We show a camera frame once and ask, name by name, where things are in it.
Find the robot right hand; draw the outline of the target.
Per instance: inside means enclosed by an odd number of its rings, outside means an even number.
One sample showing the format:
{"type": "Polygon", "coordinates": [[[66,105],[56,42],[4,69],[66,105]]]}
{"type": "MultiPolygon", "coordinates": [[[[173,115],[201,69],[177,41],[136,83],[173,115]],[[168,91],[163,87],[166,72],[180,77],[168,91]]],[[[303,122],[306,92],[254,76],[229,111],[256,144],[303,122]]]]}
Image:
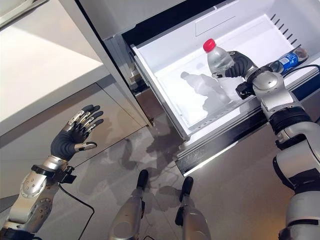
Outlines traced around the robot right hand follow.
{"type": "Polygon", "coordinates": [[[228,51],[227,53],[232,58],[233,65],[213,73],[213,78],[220,79],[242,77],[247,80],[249,76],[258,69],[255,63],[241,52],[228,51]]]}

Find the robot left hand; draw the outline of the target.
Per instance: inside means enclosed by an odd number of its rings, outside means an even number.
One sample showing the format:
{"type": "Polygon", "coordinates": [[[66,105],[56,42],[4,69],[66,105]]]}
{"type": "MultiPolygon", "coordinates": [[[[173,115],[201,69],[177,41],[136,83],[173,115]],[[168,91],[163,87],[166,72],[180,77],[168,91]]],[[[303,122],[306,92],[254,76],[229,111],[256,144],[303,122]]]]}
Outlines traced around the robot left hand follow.
{"type": "Polygon", "coordinates": [[[94,141],[87,141],[91,132],[104,119],[99,105],[87,105],[76,112],[53,139],[50,145],[52,156],[69,161],[76,153],[91,150],[97,147],[94,141]]]}

